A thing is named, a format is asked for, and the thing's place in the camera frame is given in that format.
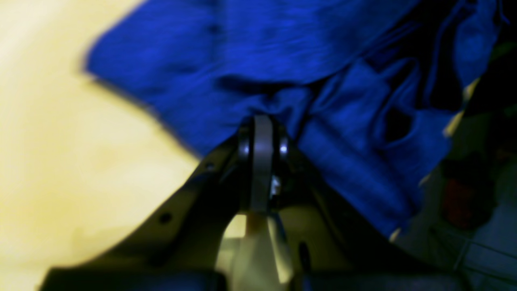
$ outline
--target beige surface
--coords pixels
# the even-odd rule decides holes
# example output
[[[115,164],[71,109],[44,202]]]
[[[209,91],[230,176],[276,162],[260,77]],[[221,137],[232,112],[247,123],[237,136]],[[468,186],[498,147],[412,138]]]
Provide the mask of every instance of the beige surface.
[[[185,181],[196,158],[82,73],[137,0],[0,1],[0,290],[105,250]]]

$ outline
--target hole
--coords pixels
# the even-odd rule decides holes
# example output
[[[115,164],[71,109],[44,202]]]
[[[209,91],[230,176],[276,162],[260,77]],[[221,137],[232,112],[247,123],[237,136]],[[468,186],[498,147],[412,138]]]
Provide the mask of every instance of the hole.
[[[160,223],[161,224],[167,224],[172,220],[172,214],[170,213],[164,213],[160,216]]]
[[[205,166],[205,169],[212,171],[216,166],[213,163],[208,162]]]
[[[404,138],[411,130],[411,117],[398,109],[392,108],[386,114],[386,132],[384,138],[387,142]]]
[[[300,256],[301,267],[304,272],[311,271],[311,256],[309,254],[309,248],[303,241],[298,245],[298,255]]]

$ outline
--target black metal frame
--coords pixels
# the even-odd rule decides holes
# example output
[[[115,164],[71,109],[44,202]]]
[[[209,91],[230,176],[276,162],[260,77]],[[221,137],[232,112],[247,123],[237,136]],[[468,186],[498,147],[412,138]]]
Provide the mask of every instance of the black metal frame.
[[[273,175],[282,189],[271,196]],[[239,212],[277,218],[293,259],[292,290],[356,288],[365,274],[369,284],[376,278],[378,290],[422,278],[467,289],[462,278],[389,243],[324,182],[283,126],[254,117],[124,241],[81,266],[52,269],[42,290],[226,290],[214,267],[224,231]],[[313,223],[300,230],[296,224],[306,216]],[[307,241],[301,231],[317,235]]]

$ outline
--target blue cloth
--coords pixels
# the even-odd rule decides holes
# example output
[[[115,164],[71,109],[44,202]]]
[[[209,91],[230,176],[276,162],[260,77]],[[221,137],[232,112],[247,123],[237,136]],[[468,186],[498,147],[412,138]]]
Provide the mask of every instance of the blue cloth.
[[[462,89],[486,68],[498,0],[148,0],[87,69],[201,154],[246,116],[283,122],[383,235],[422,205]]]

